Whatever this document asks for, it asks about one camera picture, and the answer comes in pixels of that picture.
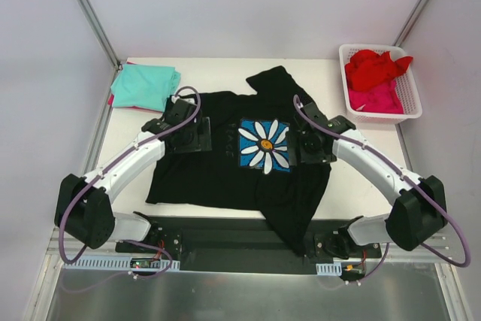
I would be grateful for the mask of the magenta t-shirt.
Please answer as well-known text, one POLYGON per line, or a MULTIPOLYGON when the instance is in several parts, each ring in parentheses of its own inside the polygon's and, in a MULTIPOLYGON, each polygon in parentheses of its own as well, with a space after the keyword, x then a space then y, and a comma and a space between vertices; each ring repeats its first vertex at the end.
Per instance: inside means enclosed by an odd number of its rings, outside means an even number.
POLYGON ((368 91, 348 89, 349 103, 354 111, 379 114, 403 114, 404 108, 396 93, 396 81, 381 83, 368 91))

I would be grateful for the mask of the aluminium frame post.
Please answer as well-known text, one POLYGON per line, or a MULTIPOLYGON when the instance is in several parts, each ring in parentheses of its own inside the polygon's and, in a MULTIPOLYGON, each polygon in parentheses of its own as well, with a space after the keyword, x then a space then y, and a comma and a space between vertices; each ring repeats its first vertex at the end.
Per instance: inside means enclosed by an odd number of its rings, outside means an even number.
POLYGON ((430 2, 431 0, 416 0, 413 8, 408 13, 406 20, 403 22, 400 31, 398 32, 392 44, 389 45, 390 48, 403 47, 403 44, 410 37, 410 34, 413 32, 416 24, 429 6, 430 2))
POLYGON ((77 0, 77 3, 80 6, 80 9, 83 12, 88 24, 90 25, 94 36, 98 40, 99 44, 101 45, 104 54, 106 55, 109 63, 113 66, 115 70, 120 69, 121 67, 121 60, 119 59, 116 51, 114 50, 112 43, 108 39, 107 33, 104 30, 104 27, 101 24, 100 19, 98 18, 97 13, 95 12, 94 7, 90 0, 77 0))

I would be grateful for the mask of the red t-shirt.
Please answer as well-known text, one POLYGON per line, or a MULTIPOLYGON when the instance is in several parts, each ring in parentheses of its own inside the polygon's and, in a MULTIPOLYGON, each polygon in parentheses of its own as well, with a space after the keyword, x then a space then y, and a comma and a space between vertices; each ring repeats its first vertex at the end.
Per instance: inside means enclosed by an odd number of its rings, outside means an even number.
POLYGON ((347 85, 354 91, 367 92, 405 74, 412 61, 412 56, 393 61, 389 51, 378 54, 372 50, 360 50, 344 66, 347 85))

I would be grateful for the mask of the black t-shirt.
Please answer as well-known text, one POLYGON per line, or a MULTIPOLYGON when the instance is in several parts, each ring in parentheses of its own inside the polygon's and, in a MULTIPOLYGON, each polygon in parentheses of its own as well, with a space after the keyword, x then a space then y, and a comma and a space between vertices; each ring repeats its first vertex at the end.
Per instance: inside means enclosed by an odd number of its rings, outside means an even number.
POLYGON ((210 151, 170 154, 157 162, 148 204, 257 210, 298 256, 325 193, 328 164, 289 164, 287 135, 298 130, 293 98, 312 98, 283 66, 246 79, 253 95, 202 93, 210 151))

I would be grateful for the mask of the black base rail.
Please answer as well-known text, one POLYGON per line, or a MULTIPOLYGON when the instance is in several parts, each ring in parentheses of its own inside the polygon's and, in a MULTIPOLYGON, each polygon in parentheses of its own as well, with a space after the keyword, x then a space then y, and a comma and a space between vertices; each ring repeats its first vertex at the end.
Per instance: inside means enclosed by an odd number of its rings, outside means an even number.
POLYGON ((342 256, 337 232, 346 220, 313 220, 303 238, 305 252, 296 255, 265 220, 153 217, 145 245, 114 241, 116 254, 152 254, 163 247, 182 271, 313 274, 318 264, 342 256))

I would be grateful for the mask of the right aluminium frame post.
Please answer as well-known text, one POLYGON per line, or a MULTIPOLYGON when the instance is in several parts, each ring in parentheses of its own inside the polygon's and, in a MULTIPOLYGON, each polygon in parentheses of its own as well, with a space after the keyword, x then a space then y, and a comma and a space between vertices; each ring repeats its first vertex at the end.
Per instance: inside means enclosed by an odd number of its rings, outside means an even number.
POLYGON ((403 22, 400 31, 398 32, 392 44, 389 45, 390 48, 403 47, 403 44, 410 37, 410 34, 413 32, 416 24, 429 6, 430 2, 431 0, 416 0, 413 8, 408 13, 406 20, 403 22))

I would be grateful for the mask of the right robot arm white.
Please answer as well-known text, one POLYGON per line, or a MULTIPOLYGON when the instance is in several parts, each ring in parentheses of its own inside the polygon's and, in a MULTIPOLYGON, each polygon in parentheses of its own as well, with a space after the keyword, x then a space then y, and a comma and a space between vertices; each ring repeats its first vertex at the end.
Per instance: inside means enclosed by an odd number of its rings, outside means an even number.
POLYGON ((376 149, 347 118, 327 119, 313 103, 297 108, 296 131, 287 133, 291 165, 343 160, 373 184, 391 206, 389 213, 358 216, 325 241, 325 250, 342 259, 366 245, 393 243, 412 251, 447 224, 443 183, 395 164, 376 149))

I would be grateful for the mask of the left aluminium frame post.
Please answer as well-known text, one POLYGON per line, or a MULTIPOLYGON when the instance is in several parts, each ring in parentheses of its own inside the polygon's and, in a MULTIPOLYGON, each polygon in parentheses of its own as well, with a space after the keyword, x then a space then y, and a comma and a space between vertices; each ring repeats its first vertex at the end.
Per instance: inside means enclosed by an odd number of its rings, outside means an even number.
POLYGON ((90 25, 94 36, 98 40, 99 44, 101 45, 104 54, 106 55, 109 63, 113 66, 115 70, 120 69, 121 67, 121 60, 119 59, 116 51, 114 50, 112 43, 108 39, 107 33, 104 30, 104 27, 101 24, 100 19, 98 18, 97 13, 95 12, 94 7, 90 0, 77 0, 77 3, 80 6, 80 9, 83 12, 88 24, 90 25))

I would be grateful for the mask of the white plastic basket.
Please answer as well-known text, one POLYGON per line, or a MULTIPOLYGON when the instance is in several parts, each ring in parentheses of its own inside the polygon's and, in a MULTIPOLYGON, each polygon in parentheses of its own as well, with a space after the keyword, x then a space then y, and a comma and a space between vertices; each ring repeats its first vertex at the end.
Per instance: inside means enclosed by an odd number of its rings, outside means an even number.
POLYGON ((394 79, 397 83, 395 88, 396 93, 404 108, 403 114, 365 113, 360 111, 354 111, 351 108, 348 95, 349 87, 346 81, 344 66, 350 61, 350 58, 360 50, 372 50, 378 54, 389 51, 393 61, 400 59, 404 56, 409 56, 401 48, 390 48, 386 45, 343 44, 339 47, 341 79, 343 84, 346 110, 349 117, 356 122, 374 122, 388 124, 398 124, 404 120, 416 119, 420 117, 422 115, 422 106, 416 82, 414 80, 413 72, 411 71, 410 66, 405 74, 394 79))

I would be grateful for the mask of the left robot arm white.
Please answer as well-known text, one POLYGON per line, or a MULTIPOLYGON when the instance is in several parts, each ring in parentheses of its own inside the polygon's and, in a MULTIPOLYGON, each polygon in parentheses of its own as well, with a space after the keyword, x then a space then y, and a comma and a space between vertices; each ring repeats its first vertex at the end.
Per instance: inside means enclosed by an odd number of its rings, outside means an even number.
POLYGON ((201 113, 200 95, 173 96, 163 115, 145 123, 118 155, 81 177, 69 174, 62 180, 54 217, 59 239, 70 235, 93 250, 108 241, 132 240, 141 252, 154 251, 159 235, 153 221, 138 212, 115 212, 113 202, 166 156, 210 148, 210 120, 201 113))

